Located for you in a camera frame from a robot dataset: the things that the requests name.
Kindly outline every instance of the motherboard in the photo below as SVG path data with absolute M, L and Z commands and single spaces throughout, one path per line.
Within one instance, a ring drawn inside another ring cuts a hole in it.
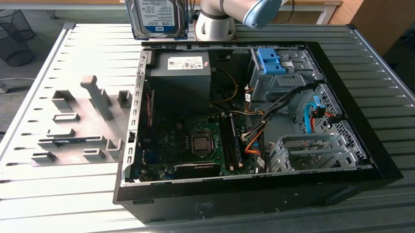
M 147 143 L 143 152 L 137 171 L 143 180 L 253 174 L 255 158 L 243 155 L 239 141 L 247 130 L 243 115 L 213 114 L 175 121 L 163 118 L 157 129 L 157 143 Z

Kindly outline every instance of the power supply label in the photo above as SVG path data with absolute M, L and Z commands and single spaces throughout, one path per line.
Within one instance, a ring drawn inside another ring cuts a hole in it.
M 139 0 L 143 26 L 152 32 L 165 32 L 175 26 L 175 8 L 169 0 Z
M 168 70 L 177 69 L 203 69 L 203 59 L 201 57 L 169 57 L 168 60 Z

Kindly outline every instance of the hard drive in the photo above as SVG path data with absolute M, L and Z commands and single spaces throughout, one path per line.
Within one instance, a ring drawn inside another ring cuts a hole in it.
M 127 0 L 135 39 L 187 38 L 185 0 Z

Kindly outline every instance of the blue drive bay latch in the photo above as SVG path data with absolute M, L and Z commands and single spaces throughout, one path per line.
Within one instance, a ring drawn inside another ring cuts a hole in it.
M 257 59 L 264 67 L 264 74 L 284 74 L 285 68 L 279 63 L 279 56 L 272 48 L 257 49 Z

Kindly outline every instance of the perforated workbench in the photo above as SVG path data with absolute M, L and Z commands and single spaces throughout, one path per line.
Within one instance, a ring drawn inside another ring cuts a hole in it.
M 135 85 L 140 42 L 132 39 L 131 26 L 77 24 L 59 35 L 0 145 L 1 232 L 193 232 L 196 229 L 188 227 L 201 226 L 211 232 L 415 230 L 415 97 L 357 31 L 347 26 L 277 25 L 260 31 L 237 26 L 237 39 L 320 42 L 404 178 L 331 207 L 144 226 L 112 204 L 116 162 L 91 164 L 79 160 L 73 162 L 77 165 L 41 167 L 29 164 L 33 151 L 40 149 L 39 138 L 57 126 L 52 121 L 59 113 L 51 101 L 55 91 L 77 90 L 85 74 L 97 76 L 97 87 L 112 97 Z M 76 95 L 85 98 L 81 91 Z M 85 119 L 79 122 L 80 131 L 100 124 L 100 119 L 95 122 L 81 113 L 80 118 Z M 124 118 L 117 121 L 121 126 Z M 108 134 L 105 128 L 96 128 L 101 135 Z M 116 140 L 123 135 L 120 127 L 107 137 Z

